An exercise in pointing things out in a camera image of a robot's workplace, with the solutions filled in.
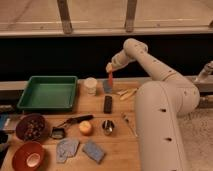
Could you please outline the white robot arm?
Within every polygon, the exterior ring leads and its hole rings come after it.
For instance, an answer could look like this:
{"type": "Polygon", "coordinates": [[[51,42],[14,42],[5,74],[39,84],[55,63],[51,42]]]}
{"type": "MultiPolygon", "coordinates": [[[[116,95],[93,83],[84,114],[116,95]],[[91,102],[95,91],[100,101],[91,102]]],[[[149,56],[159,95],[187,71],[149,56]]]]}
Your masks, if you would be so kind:
{"type": "Polygon", "coordinates": [[[142,171],[190,171],[178,117],[199,104],[198,88],[165,63],[148,53],[148,46],[129,38],[108,63],[116,71],[138,62],[151,77],[135,96],[136,133],[142,171]]]}

